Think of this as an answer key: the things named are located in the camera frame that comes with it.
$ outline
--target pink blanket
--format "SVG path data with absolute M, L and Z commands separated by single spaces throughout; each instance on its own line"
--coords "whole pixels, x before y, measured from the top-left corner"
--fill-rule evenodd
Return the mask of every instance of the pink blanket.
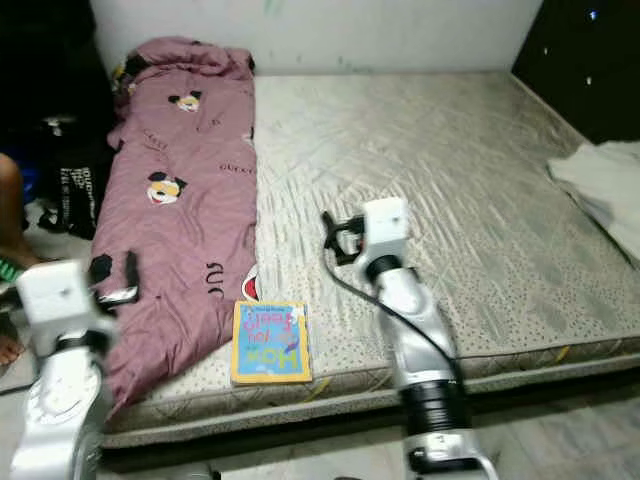
M 128 58 L 91 268 L 108 293 L 126 283 L 126 252 L 138 254 L 141 298 L 119 307 L 108 360 L 112 413 L 231 339 L 255 263 L 252 64 L 184 38 Z

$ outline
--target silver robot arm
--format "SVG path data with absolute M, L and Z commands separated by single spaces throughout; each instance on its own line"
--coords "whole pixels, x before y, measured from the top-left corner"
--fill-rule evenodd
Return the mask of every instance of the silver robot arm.
M 129 282 L 137 282 L 134 254 L 126 267 Z M 137 300 L 137 287 L 130 284 L 96 300 L 77 261 L 34 267 L 16 285 L 41 368 L 27 394 L 24 433 L 10 478 L 95 479 L 112 405 L 103 363 L 116 329 L 106 310 Z
M 451 334 L 432 293 L 415 270 L 404 267 L 406 201 L 368 202 L 364 216 L 343 224 L 333 223 L 326 212 L 323 220 L 325 248 L 334 251 L 339 265 L 354 262 L 377 294 L 373 301 L 381 307 L 380 324 L 393 347 L 394 386 L 407 416 L 407 478 L 497 480 L 471 428 Z M 338 233 L 343 231 L 357 236 L 355 253 L 342 248 Z

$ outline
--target gray mattress cover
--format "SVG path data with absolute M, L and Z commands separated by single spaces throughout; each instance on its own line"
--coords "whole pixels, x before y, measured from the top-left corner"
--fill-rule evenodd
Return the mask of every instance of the gray mattress cover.
M 308 302 L 315 380 L 233 388 L 227 345 L 126 410 L 107 446 L 392 404 L 374 310 L 320 263 L 323 210 L 391 195 L 471 391 L 640 365 L 638 273 L 545 171 L 584 139 L 508 74 L 259 77 L 256 102 L 261 294 Z

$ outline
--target book cover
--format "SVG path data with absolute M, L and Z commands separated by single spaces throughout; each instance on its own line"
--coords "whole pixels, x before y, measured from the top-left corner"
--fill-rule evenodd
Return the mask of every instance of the book cover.
M 231 379 L 235 383 L 311 381 L 306 304 L 236 302 Z

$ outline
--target white wall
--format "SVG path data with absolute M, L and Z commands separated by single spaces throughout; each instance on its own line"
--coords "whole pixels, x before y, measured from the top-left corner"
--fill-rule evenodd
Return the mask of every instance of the white wall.
M 251 50 L 259 73 L 508 69 L 542 0 L 92 0 L 110 70 L 185 35 Z

